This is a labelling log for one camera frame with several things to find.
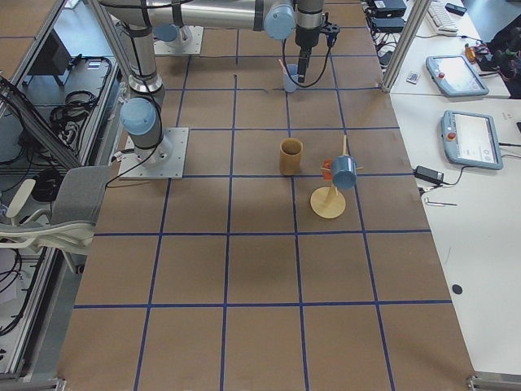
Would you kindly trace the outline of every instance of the wooden stand base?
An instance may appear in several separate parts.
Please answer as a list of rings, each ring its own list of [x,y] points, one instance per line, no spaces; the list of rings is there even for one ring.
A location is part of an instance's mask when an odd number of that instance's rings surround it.
[[[338,217],[345,210],[344,195],[334,185],[320,187],[311,195],[311,208],[320,217]]]

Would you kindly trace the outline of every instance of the wooden cup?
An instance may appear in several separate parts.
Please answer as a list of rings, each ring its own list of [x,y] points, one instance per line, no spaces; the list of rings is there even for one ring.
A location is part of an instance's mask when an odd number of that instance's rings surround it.
[[[280,143],[278,168],[282,175],[295,175],[300,171],[300,158],[304,146],[297,138],[285,138]]]

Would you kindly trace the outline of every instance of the keyboard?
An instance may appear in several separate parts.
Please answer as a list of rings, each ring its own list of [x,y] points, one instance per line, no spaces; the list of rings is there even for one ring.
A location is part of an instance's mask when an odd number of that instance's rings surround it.
[[[443,3],[431,1],[429,11],[427,12],[427,19],[437,34],[458,35],[458,27],[453,22],[449,12],[445,10]]]

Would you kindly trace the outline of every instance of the brown table surface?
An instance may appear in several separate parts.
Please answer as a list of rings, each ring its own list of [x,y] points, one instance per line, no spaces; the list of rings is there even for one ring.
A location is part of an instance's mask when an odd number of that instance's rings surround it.
[[[59,364],[68,389],[466,389],[361,5],[326,11],[344,29],[309,90],[282,90],[280,45],[263,33],[206,29],[200,58],[158,59],[164,124],[190,127],[185,177],[107,190]],[[344,134],[364,169],[327,221],[309,197]],[[288,136],[304,144],[292,178],[278,172]]]

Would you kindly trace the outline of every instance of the black dot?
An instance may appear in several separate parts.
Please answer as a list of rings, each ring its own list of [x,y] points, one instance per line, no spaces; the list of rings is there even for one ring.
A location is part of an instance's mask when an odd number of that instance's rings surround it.
[[[463,288],[460,287],[457,284],[454,284],[453,285],[453,292],[456,293],[457,295],[461,295],[463,293]]]

